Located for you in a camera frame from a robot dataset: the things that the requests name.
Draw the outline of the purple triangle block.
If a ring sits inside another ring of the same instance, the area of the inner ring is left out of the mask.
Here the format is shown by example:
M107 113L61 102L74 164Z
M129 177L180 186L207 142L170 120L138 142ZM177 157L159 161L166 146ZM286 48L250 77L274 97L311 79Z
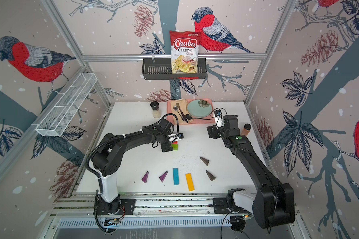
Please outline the purple triangle block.
M168 174L168 171L164 172L164 173L159 177L159 180L160 180L161 182L164 182L164 180L165 180L167 174Z
M144 182L144 183L146 184L147 181L148 181L148 177L149 177L149 171L147 171L147 172L145 173L145 175L143 176L142 182Z

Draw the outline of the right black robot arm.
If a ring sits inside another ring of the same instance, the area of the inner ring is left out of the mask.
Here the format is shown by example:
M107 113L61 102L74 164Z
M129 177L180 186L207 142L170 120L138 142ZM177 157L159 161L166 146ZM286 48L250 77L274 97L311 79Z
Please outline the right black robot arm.
M249 139L240 133L236 115L212 113L215 125L208 126L208 136L221 138L224 146L242 163L257 190L251 195L245 189L231 189L226 196L225 208L237 213L248 211L259 227L292 224L295 221L294 190L288 183L282 183L265 166L256 154Z

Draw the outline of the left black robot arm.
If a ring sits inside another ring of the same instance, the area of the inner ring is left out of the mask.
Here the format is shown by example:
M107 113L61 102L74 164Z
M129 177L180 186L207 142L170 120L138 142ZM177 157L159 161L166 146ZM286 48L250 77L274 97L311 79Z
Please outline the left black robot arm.
M165 114L157 122L143 126L130 134L106 134L100 143L85 159L85 168L96 176L99 190L96 193L107 204L119 200L116 172L121 166L124 154L136 147L150 144L153 148L161 147L162 152L170 152L172 144L183 139L179 132L179 121L173 113Z

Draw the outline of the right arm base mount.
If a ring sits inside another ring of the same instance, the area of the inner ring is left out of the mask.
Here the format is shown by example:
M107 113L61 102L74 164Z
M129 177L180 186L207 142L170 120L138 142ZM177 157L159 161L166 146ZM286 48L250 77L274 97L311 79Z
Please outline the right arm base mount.
M239 210L234 205L232 199L228 197L214 197L212 207L215 214L238 213Z

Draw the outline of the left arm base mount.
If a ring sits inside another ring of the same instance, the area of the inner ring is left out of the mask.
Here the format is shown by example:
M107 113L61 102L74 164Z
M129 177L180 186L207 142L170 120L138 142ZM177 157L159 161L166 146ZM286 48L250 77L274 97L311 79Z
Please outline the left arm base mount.
M118 197L114 201L107 203L100 197L95 202L94 212L97 216L133 215L135 204L135 199L121 199Z

